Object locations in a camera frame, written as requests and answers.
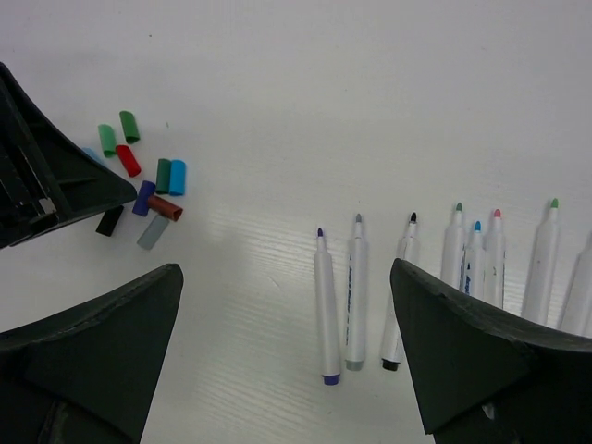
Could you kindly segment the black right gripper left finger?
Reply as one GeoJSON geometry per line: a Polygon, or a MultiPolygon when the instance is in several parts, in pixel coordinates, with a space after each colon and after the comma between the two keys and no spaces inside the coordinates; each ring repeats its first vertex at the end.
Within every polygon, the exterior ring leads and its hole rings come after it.
{"type": "Polygon", "coordinates": [[[140,442],[183,283],[162,265],[2,333],[2,442],[140,442]]]}

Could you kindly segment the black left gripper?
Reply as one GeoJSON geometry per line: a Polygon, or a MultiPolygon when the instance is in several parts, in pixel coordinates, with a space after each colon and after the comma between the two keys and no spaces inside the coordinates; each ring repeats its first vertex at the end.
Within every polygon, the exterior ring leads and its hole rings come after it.
{"type": "Polygon", "coordinates": [[[1,66],[1,247],[135,200],[134,186],[92,159],[1,66]]]}

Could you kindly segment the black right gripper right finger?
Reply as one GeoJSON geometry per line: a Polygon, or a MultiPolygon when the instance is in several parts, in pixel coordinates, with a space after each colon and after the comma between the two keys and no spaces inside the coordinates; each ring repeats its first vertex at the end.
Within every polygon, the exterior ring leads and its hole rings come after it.
{"type": "Polygon", "coordinates": [[[425,432],[437,443],[588,443],[591,341],[465,295],[397,259],[397,317],[425,432]]]}

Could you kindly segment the light blue cap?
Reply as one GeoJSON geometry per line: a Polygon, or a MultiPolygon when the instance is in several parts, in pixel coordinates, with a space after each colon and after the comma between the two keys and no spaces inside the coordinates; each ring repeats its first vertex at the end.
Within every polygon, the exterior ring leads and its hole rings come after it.
{"type": "Polygon", "coordinates": [[[92,148],[89,147],[82,147],[81,150],[86,153],[91,159],[93,159],[95,162],[103,165],[104,161],[102,160],[101,156],[95,152],[92,148]]]}

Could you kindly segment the black cap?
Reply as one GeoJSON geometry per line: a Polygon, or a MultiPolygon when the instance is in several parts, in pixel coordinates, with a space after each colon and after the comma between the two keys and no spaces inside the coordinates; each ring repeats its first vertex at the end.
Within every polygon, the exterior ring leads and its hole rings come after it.
{"type": "Polygon", "coordinates": [[[111,237],[124,209],[125,207],[123,205],[119,205],[105,211],[95,232],[106,237],[111,237]]]}

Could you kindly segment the light green cap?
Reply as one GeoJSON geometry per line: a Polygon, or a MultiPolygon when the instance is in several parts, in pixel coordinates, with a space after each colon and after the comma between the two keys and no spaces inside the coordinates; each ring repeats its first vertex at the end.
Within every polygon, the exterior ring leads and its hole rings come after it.
{"type": "Polygon", "coordinates": [[[106,158],[111,158],[117,154],[117,137],[114,129],[108,124],[100,124],[98,127],[101,148],[106,158]]]}

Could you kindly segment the black marker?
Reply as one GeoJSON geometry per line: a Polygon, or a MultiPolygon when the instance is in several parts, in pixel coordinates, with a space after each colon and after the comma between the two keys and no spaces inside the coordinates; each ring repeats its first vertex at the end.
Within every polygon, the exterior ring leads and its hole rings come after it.
{"type": "MultiPolygon", "coordinates": [[[[414,264],[418,259],[420,242],[417,239],[417,213],[410,214],[407,227],[399,240],[396,258],[414,264]]],[[[403,290],[407,290],[405,281],[397,275],[395,293],[389,294],[388,306],[380,347],[381,365],[384,370],[397,372],[404,358],[404,347],[401,337],[400,324],[397,317],[399,302],[402,299],[403,290]]]]}

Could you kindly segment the navy blue cap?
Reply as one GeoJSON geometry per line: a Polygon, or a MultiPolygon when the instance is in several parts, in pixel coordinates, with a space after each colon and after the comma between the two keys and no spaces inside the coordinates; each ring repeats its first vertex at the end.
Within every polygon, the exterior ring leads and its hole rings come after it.
{"type": "Polygon", "coordinates": [[[155,184],[149,180],[144,180],[138,191],[136,201],[132,207],[132,213],[136,216],[147,216],[149,213],[148,199],[155,192],[155,184]]]}

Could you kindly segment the sky blue marker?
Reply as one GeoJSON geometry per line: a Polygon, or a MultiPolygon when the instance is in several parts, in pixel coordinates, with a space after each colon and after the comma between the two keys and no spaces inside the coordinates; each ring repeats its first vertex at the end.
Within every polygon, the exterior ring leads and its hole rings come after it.
{"type": "Polygon", "coordinates": [[[484,297],[486,251],[480,221],[475,221],[464,252],[462,291],[478,300],[484,297]]]}

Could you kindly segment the light green marker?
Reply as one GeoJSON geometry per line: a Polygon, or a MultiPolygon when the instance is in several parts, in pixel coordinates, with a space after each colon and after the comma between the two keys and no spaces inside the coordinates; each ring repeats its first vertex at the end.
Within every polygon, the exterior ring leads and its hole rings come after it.
{"type": "Polygon", "coordinates": [[[531,264],[526,280],[522,318],[546,325],[560,238],[559,199],[553,198],[536,229],[531,264]]]}

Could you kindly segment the dark red cap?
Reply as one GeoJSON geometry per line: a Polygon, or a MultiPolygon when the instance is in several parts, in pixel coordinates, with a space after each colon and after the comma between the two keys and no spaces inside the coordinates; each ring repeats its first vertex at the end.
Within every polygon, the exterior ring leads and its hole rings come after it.
{"type": "Polygon", "coordinates": [[[160,216],[166,217],[174,222],[177,222],[183,213],[182,207],[179,207],[158,195],[151,195],[146,202],[150,209],[154,210],[160,216]]]}

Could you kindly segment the dark teal cap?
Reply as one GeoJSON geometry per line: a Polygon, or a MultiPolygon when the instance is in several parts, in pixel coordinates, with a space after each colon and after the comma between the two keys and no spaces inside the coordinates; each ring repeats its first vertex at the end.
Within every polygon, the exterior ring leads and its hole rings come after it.
{"type": "Polygon", "coordinates": [[[157,162],[155,193],[168,194],[170,185],[171,161],[159,158],[157,162]]]}

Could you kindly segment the grey cap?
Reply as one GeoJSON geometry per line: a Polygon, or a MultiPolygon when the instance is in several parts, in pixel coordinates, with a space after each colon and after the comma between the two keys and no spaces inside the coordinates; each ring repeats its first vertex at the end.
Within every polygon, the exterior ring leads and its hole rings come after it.
{"type": "Polygon", "coordinates": [[[156,215],[142,235],[138,238],[137,245],[146,251],[152,250],[167,229],[169,223],[170,220],[168,218],[156,215]]]}

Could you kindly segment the pink marker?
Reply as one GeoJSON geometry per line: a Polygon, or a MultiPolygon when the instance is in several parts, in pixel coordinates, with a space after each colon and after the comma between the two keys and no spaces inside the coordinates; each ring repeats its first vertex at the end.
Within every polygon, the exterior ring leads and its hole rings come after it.
{"type": "Polygon", "coordinates": [[[484,280],[484,301],[503,308],[506,237],[502,213],[495,209],[485,239],[486,266],[484,280]]]}

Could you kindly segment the sky blue cap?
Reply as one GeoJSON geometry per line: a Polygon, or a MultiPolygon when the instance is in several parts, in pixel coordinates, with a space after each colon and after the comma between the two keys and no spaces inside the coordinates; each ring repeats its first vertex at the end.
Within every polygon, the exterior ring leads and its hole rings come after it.
{"type": "Polygon", "coordinates": [[[186,191],[187,166],[184,161],[173,159],[170,162],[170,175],[168,194],[171,196],[182,196],[186,191]]]}

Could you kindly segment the dark teal marker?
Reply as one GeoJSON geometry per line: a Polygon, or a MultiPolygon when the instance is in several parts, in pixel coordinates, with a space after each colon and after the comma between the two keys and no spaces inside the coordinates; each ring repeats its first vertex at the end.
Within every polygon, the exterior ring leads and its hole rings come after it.
{"type": "Polygon", "coordinates": [[[458,202],[444,235],[440,279],[458,290],[463,273],[465,226],[463,204],[458,202]]]}

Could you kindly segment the grey marker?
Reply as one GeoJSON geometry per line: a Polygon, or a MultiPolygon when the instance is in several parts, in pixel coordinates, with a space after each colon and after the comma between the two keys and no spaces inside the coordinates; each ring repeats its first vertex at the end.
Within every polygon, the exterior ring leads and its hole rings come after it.
{"type": "Polygon", "coordinates": [[[366,359],[367,323],[367,242],[361,214],[355,217],[350,247],[345,364],[349,371],[360,371],[366,359]]]}

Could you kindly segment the navy blue marker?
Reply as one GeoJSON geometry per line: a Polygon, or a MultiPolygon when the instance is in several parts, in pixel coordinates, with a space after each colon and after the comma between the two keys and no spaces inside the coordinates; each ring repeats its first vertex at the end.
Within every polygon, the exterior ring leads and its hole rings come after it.
{"type": "Polygon", "coordinates": [[[339,384],[341,374],[339,322],[332,256],[322,228],[316,233],[314,282],[321,376],[323,383],[332,387],[339,384]]]}

